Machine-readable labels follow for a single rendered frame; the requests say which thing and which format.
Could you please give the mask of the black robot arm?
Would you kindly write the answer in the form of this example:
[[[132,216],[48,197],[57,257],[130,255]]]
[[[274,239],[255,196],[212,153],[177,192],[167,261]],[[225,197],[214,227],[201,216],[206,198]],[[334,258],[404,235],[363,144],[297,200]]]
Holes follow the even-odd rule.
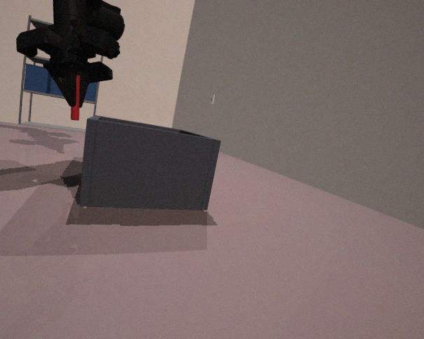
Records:
[[[78,25],[71,31],[71,44],[83,44],[94,57],[97,54],[113,59],[120,54],[117,40],[122,36],[125,24],[119,7],[103,0],[53,0],[53,12],[54,18],[69,14],[88,24],[85,26],[83,20],[78,19]]]

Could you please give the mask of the red peg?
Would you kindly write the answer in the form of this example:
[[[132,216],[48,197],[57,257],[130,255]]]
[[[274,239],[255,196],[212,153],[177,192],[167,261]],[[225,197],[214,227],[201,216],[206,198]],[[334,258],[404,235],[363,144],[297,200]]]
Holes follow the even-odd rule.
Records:
[[[71,120],[79,120],[80,76],[76,75],[76,106],[71,107]]]

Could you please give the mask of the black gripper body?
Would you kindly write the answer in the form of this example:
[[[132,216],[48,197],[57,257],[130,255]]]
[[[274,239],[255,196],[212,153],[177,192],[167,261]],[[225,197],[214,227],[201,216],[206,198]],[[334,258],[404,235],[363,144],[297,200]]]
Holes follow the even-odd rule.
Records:
[[[44,26],[21,32],[16,38],[17,52],[33,58],[37,55],[37,49],[40,49],[50,55],[49,62],[75,59],[83,64],[79,71],[92,69],[100,73],[90,83],[112,80],[112,69],[100,61],[88,62],[88,59],[94,58],[93,52],[79,42],[73,44],[69,42],[73,27],[78,25],[78,19],[83,20],[74,15],[59,15],[54,18],[54,24],[48,25],[48,28]],[[83,22],[88,26],[84,20]]]

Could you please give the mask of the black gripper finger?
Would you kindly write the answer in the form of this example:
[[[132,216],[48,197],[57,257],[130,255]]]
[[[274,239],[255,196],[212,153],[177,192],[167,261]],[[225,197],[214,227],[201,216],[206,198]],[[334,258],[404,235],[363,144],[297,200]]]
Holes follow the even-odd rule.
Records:
[[[71,107],[76,106],[76,75],[82,65],[75,59],[61,59],[43,64]]]
[[[100,75],[100,73],[91,69],[91,70],[86,70],[86,71],[79,71],[77,73],[77,75],[80,76],[80,80],[81,80],[81,82],[80,82],[79,108],[82,108],[83,101],[85,99],[86,92],[87,92],[87,89],[88,89],[90,82],[92,81],[92,79],[94,77],[98,77]]]

